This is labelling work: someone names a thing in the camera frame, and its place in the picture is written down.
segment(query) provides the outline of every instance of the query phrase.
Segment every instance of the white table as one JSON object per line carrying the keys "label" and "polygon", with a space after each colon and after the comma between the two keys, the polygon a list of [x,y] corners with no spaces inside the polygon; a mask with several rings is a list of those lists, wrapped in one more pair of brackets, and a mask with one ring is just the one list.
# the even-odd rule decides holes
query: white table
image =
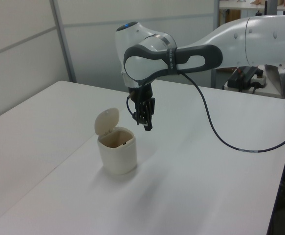
{"label": "white table", "polygon": [[[263,149],[285,140],[284,100],[202,92],[230,144]],[[134,171],[106,173],[92,136],[0,218],[0,234],[265,235],[285,145],[261,154],[230,149],[212,132],[193,86],[155,81],[153,95],[152,131],[127,109],[120,113],[118,126],[137,137]]]}
{"label": "white table", "polygon": [[98,113],[124,108],[126,97],[61,81],[1,115],[0,217],[94,135]]}

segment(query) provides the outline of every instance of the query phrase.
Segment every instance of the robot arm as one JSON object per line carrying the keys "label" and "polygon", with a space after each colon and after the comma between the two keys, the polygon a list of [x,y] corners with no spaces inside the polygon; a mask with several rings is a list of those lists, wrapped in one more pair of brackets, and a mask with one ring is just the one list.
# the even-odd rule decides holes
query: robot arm
{"label": "robot arm", "polygon": [[285,16],[226,23],[185,47],[176,47],[166,33],[133,22],[118,28],[116,48],[125,85],[135,102],[133,118],[151,130],[155,102],[151,83],[160,76],[262,64],[285,69]]}

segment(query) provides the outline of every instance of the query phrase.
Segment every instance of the white container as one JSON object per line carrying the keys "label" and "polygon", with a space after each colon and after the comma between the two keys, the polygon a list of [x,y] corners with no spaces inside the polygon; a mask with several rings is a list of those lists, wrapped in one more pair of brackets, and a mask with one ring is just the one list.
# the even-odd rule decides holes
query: white container
{"label": "white container", "polygon": [[133,132],[116,127],[119,111],[110,108],[99,114],[94,129],[103,167],[112,174],[125,174],[137,165],[136,137]]}

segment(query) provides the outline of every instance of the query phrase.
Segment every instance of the container lid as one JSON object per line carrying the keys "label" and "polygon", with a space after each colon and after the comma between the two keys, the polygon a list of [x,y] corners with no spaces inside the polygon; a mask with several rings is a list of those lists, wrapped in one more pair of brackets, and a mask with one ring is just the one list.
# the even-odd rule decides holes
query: container lid
{"label": "container lid", "polygon": [[102,136],[111,132],[119,121],[119,111],[116,108],[110,108],[100,113],[94,123],[94,131]]}

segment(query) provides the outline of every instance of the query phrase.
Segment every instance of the white wall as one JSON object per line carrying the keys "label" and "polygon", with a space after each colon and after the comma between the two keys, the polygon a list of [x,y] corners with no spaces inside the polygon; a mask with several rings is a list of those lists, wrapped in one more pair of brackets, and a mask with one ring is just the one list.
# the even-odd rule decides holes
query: white wall
{"label": "white wall", "polygon": [[[169,33],[184,46],[213,31],[215,0],[56,0],[72,68],[78,83],[127,91],[115,47],[116,29],[128,22]],[[211,72],[190,75],[211,85]],[[177,76],[163,80],[188,83]]]}
{"label": "white wall", "polygon": [[68,81],[49,0],[0,0],[0,115]]}

